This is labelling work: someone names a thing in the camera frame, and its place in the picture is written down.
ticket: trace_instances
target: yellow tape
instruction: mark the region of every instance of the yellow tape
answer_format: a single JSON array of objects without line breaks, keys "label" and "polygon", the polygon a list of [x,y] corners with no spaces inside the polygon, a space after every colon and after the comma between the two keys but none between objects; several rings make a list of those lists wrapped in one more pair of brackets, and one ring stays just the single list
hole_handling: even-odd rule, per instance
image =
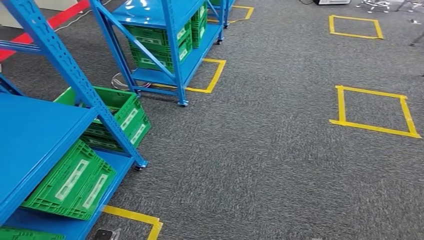
[{"label": "yellow tape", "polygon": [[156,240],[163,226],[163,223],[160,222],[159,218],[157,217],[145,215],[134,211],[128,211],[114,206],[104,206],[103,212],[153,225],[151,227],[150,233],[148,234],[147,240]]},{"label": "yellow tape", "polygon": [[[233,8],[238,8],[238,9],[247,9],[246,12],[246,16],[244,16],[244,18],[242,19],[237,19],[237,20],[232,20],[232,21],[228,21],[230,24],[236,23],[236,22],[240,22],[240,21],[244,21],[244,20],[249,20],[253,14],[254,11],[254,7],[252,6],[237,6],[237,5],[233,5]],[[220,21],[216,20],[216,19],[208,19],[208,22],[212,22],[212,23],[219,23]]]},{"label": "yellow tape", "polygon": [[405,95],[388,93],[388,92],[383,92],[383,91],[366,90],[366,89],[348,87],[348,86],[342,86],[342,85],[337,85],[337,86],[335,86],[335,88],[336,89],[343,89],[343,90],[347,90],[347,91],[352,91],[352,92],[364,93],[364,94],[374,94],[374,95],[380,95],[380,96],[385,96],[385,97],[408,99],[408,97],[405,96]]},{"label": "yellow tape", "polygon": [[[410,110],[408,108],[407,101],[406,101],[407,96],[388,93],[388,92],[382,92],[382,91],[373,91],[373,90],[366,90],[366,89],[342,86],[342,85],[337,85],[337,86],[335,86],[335,88],[337,89],[338,118],[339,118],[339,120],[330,119],[330,123],[336,124],[336,125],[360,128],[360,129],[367,129],[367,130],[372,130],[372,131],[377,131],[377,132],[383,132],[383,133],[388,133],[388,134],[396,134],[396,135],[407,136],[407,137],[418,138],[418,139],[421,138],[421,136],[417,133],[417,130],[415,129],[415,125],[414,125],[414,122],[412,120],[412,116],[411,116],[411,113],[410,113]],[[358,93],[365,93],[365,94],[373,94],[373,95],[379,95],[379,96],[385,96],[385,97],[399,98],[400,99],[400,105],[402,107],[402,111],[403,111],[403,114],[405,116],[406,124],[408,125],[409,131],[400,131],[400,130],[394,130],[394,129],[384,128],[384,127],[379,127],[379,126],[372,126],[372,125],[366,125],[366,124],[360,124],[360,123],[346,121],[345,93],[344,93],[345,90],[346,91],[352,91],[352,92],[358,92]]]},{"label": "yellow tape", "polygon": [[[373,22],[377,36],[365,36],[365,35],[358,35],[358,34],[336,32],[335,25],[334,25],[334,18]],[[384,39],[383,32],[382,32],[382,29],[380,27],[380,23],[377,19],[330,15],[328,17],[328,25],[329,25],[329,28],[330,28],[330,34],[339,35],[339,36],[346,36],[346,37],[362,38],[362,39]]]},{"label": "yellow tape", "polygon": [[336,125],[360,128],[360,129],[367,129],[367,130],[372,130],[372,131],[376,131],[376,132],[383,132],[383,133],[387,133],[387,134],[396,134],[396,135],[412,137],[412,138],[417,138],[417,139],[421,138],[420,135],[413,134],[413,133],[408,132],[408,131],[393,130],[393,129],[389,129],[389,128],[384,128],[384,127],[379,127],[379,126],[371,126],[371,125],[354,123],[354,122],[349,122],[349,121],[330,120],[330,123],[336,124]]},{"label": "yellow tape", "polygon": [[418,135],[417,130],[415,129],[414,121],[412,120],[412,116],[411,116],[411,113],[405,98],[400,99],[400,106],[402,107],[403,115],[405,116],[405,120],[406,120],[406,124],[408,125],[409,132],[419,137],[420,135]]},{"label": "yellow tape", "polygon": [[[209,83],[209,85],[207,86],[206,89],[186,87],[185,90],[192,91],[192,92],[198,92],[198,93],[204,93],[204,94],[210,94],[214,90],[215,85],[217,84],[218,80],[220,79],[220,76],[223,72],[224,66],[227,63],[227,61],[226,60],[211,59],[211,58],[204,58],[203,61],[209,62],[209,63],[218,63],[219,64],[218,68],[215,71],[215,74],[213,75],[212,80]],[[152,86],[163,87],[163,88],[173,88],[173,89],[176,88],[175,86],[163,85],[163,84],[158,84],[158,83],[154,83],[154,84],[152,84]]]},{"label": "yellow tape", "polygon": [[343,88],[336,86],[337,88],[337,99],[338,99],[338,119],[342,122],[346,121],[346,110],[345,110],[345,93]]}]

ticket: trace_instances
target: red tape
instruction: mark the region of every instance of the red tape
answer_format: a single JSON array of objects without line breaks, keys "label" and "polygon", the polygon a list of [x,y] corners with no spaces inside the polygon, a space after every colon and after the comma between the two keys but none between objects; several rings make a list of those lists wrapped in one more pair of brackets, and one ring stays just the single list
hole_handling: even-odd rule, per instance
[{"label": "red tape", "polygon": [[[68,21],[69,19],[77,15],[79,12],[88,8],[89,6],[90,4],[88,0],[81,0],[77,4],[66,9],[65,11],[61,11],[58,14],[52,16],[48,20],[48,23],[50,24],[51,28],[55,29],[59,25],[63,24],[64,22]],[[18,37],[12,39],[11,42],[21,43],[21,44],[31,44],[33,42],[33,39],[30,37],[30,35],[28,35],[28,33],[23,33],[19,35]],[[13,51],[13,50],[0,49],[0,62],[8,59],[10,56],[12,56],[15,53],[16,51]]]}]

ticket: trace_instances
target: crate label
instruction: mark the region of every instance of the crate label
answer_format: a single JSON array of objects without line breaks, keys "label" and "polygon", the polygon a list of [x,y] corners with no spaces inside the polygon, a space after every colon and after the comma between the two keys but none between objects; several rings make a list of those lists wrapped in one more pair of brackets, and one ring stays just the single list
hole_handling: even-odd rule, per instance
[{"label": "crate label", "polygon": [[140,128],[137,130],[135,135],[131,138],[131,144],[134,144],[137,141],[137,139],[139,139],[140,135],[142,134],[145,128],[146,128],[146,125],[144,123],[141,124]]},{"label": "crate label", "polygon": [[120,125],[120,128],[122,130],[125,130],[128,125],[130,125],[131,121],[134,119],[136,114],[139,112],[138,109],[133,108],[132,111],[129,113],[129,115],[125,118],[125,121]]},{"label": "crate label", "polygon": [[91,144],[96,144],[96,145],[100,145],[100,146],[106,146],[106,147],[109,147],[109,148],[118,148],[118,146],[116,144],[107,143],[107,142],[101,142],[101,141],[96,141],[96,140],[93,140],[91,138],[88,139],[88,141]]},{"label": "crate label", "polygon": [[205,26],[201,27],[201,29],[200,29],[200,38],[203,37],[204,33],[205,33]]},{"label": "crate label", "polygon": [[90,208],[94,200],[96,199],[97,195],[99,195],[100,190],[102,190],[103,185],[106,183],[106,179],[108,179],[108,175],[102,174],[98,180],[93,189],[90,192],[90,195],[88,195],[87,199],[85,200],[84,204],[82,205],[84,208],[88,209]]},{"label": "crate label", "polygon": [[148,44],[156,44],[156,45],[163,45],[162,41],[155,38],[148,38],[148,37],[137,37],[137,40],[140,43],[148,43]]},{"label": "crate label", "polygon": [[81,177],[81,174],[83,174],[89,163],[89,161],[81,159],[76,168],[73,170],[72,174],[67,178],[66,182],[62,185],[59,191],[56,192],[54,197],[63,201],[71,192],[72,188],[75,186],[75,183]]},{"label": "crate label", "polygon": [[184,49],[180,54],[179,54],[179,60],[181,61],[187,54],[189,53],[189,51],[187,51],[187,48]]},{"label": "crate label", "polygon": [[203,16],[204,13],[205,13],[205,6],[201,6],[200,7],[200,16]]},{"label": "crate label", "polygon": [[[148,58],[142,58],[141,61],[145,64],[155,64],[152,60],[148,59]],[[163,66],[167,66],[167,63],[164,61],[159,61],[159,63],[161,63]]]},{"label": "crate label", "polygon": [[181,31],[176,35],[176,39],[180,40],[180,38],[186,33],[186,27],[183,27]]}]

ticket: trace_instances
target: blue shelf board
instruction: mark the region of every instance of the blue shelf board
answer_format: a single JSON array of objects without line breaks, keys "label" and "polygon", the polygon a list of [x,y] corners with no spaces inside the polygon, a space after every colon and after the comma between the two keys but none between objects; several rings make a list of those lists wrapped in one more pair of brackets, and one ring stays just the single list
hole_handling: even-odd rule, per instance
[{"label": "blue shelf board", "polygon": [[[192,18],[205,0],[169,0],[177,31]],[[166,29],[164,9],[161,0],[127,0],[112,12],[112,15],[126,25]]]},{"label": "blue shelf board", "polygon": [[0,93],[0,226],[96,117],[82,108]]},{"label": "blue shelf board", "polygon": [[[206,54],[209,52],[209,49],[211,49],[221,30],[222,26],[218,24],[208,23],[206,26],[206,31],[200,42],[199,48],[193,48],[193,50],[190,52],[185,61],[180,64],[181,79],[183,79],[184,87],[187,87],[190,80],[193,78],[194,74],[196,73],[196,70],[202,63],[203,58],[205,58]],[[163,71],[158,70],[138,67],[132,74],[132,78],[137,81],[176,86],[172,78],[170,78]]]},{"label": "blue shelf board", "polygon": [[5,225],[34,231],[62,234],[66,236],[66,240],[86,239],[90,229],[102,213],[104,206],[109,202],[122,179],[127,174],[128,169],[133,164],[132,157],[115,155],[102,151],[96,151],[96,153],[109,163],[116,170],[117,174],[112,184],[101,198],[100,204],[90,220],[79,220],[20,207],[7,220]]}]

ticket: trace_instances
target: crate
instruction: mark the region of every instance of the crate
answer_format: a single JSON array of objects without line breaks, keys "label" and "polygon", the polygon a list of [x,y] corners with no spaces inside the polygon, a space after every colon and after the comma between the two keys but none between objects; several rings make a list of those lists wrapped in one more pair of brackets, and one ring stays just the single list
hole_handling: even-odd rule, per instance
[{"label": "crate", "polygon": [[[149,119],[146,115],[139,115],[139,116],[136,116],[136,118],[142,118],[141,124],[139,124],[137,126],[136,131],[129,136],[130,142],[135,147],[137,147],[140,144],[141,140],[147,134],[147,132],[149,131],[151,127]],[[85,132],[81,136],[81,140],[83,140],[85,143],[87,143],[90,146],[110,149],[110,150],[119,151],[119,152],[123,151],[122,147],[119,145],[117,141],[115,141],[114,139],[111,140],[110,138],[105,138],[104,136],[97,134],[96,132],[93,132],[93,133]]]},{"label": "crate", "polygon": [[91,183],[93,173],[103,165],[107,163],[87,144],[77,140],[21,206],[74,218],[70,209],[82,189]]},{"label": "crate", "polygon": [[210,3],[212,4],[212,5],[218,5],[218,6],[220,6],[221,5],[221,0],[210,0]]},{"label": "crate", "polygon": [[[181,44],[178,49],[179,52],[179,61],[182,63],[190,52],[193,49],[193,39],[192,33],[190,31],[189,37],[185,39],[185,41]],[[135,65],[139,68],[143,69],[153,69],[153,70],[161,70],[149,57],[140,51],[138,48],[131,49],[132,57],[134,59]],[[172,57],[170,53],[163,53],[157,51],[150,51],[150,53],[157,58],[157,60],[163,64],[170,72],[174,72],[174,63],[172,61]]]},{"label": "crate", "polygon": [[[107,108],[110,110],[110,112],[113,114],[123,132],[128,137],[132,133],[136,132],[142,120],[142,117],[136,116],[140,113],[142,116],[145,115],[137,95],[134,92],[121,91],[99,86],[95,86],[94,89]],[[77,94],[75,91],[72,88],[68,88],[55,100],[55,102],[66,105],[74,105],[76,97]],[[103,135],[105,138],[109,138],[111,140],[114,139],[112,134],[98,119],[95,119],[85,132],[96,132],[100,135]]]},{"label": "crate", "polygon": [[[180,46],[186,38],[188,38],[191,32],[191,21],[189,20],[185,26],[177,33],[176,40],[178,46]],[[124,27],[149,51],[157,51],[163,53],[170,53],[171,46],[168,40],[167,31],[165,29],[142,27],[134,25],[124,25]],[[130,42],[130,48],[136,48],[133,43]]]},{"label": "crate", "polygon": [[66,215],[71,218],[89,220],[115,175],[116,171],[106,162],[97,166],[97,170],[92,173],[92,178],[81,189]]},{"label": "crate", "polygon": [[206,31],[206,26],[208,24],[208,19],[204,19],[196,28],[191,28],[191,34],[193,37],[193,48],[198,48],[202,41],[203,35]]},{"label": "crate", "polygon": [[196,13],[191,17],[191,24],[200,23],[204,18],[208,17],[208,2],[204,4],[196,11]]},{"label": "crate", "polygon": [[64,240],[65,236],[16,227],[0,227],[0,240]]}]

